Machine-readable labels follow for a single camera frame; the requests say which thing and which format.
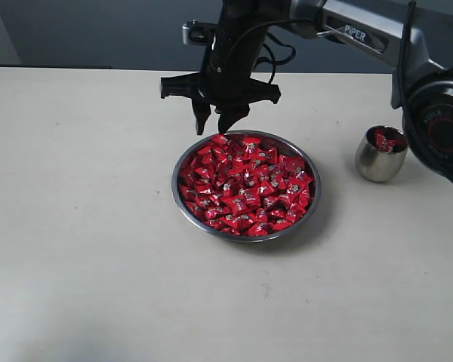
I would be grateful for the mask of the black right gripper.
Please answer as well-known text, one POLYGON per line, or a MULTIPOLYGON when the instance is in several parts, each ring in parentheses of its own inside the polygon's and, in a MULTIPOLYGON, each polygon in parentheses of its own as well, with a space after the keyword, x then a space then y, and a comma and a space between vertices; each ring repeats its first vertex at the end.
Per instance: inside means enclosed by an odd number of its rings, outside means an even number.
POLYGON ((269 28, 264 22, 257 1, 224 1, 214 40, 203 46, 200 71, 161 79, 162 99, 191 99, 197 135, 204 133, 211 106, 221 109, 217 129, 225 134, 249 114, 238 106, 279 101, 278 86, 251 78, 269 28))

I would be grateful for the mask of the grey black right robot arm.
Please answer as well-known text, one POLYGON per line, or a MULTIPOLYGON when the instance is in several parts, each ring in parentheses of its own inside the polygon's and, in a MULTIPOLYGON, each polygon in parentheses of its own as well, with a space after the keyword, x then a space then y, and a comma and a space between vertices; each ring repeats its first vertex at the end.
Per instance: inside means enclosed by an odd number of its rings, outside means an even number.
POLYGON ((453 183, 453 15, 390 1, 225 1, 217 23, 190 21, 185 44, 205 49, 197 73, 163 78, 161 97, 192 103, 196 132, 212 112, 227 132, 252 103, 277 103, 278 86, 251 77, 272 26, 301 38, 326 38, 387 64, 390 104, 403 112, 408 146, 453 183))

